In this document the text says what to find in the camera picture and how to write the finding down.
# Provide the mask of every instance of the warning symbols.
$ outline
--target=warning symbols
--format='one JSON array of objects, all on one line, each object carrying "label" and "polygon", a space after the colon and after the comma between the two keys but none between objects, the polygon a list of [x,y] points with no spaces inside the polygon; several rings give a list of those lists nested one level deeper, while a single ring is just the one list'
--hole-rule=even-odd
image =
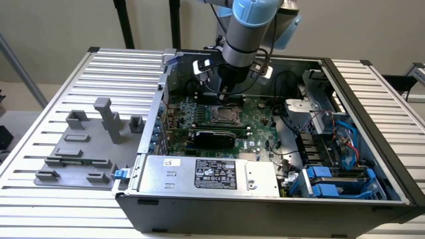
[{"label": "warning symbols", "polygon": [[198,159],[195,173],[198,188],[238,189],[235,161]]}]

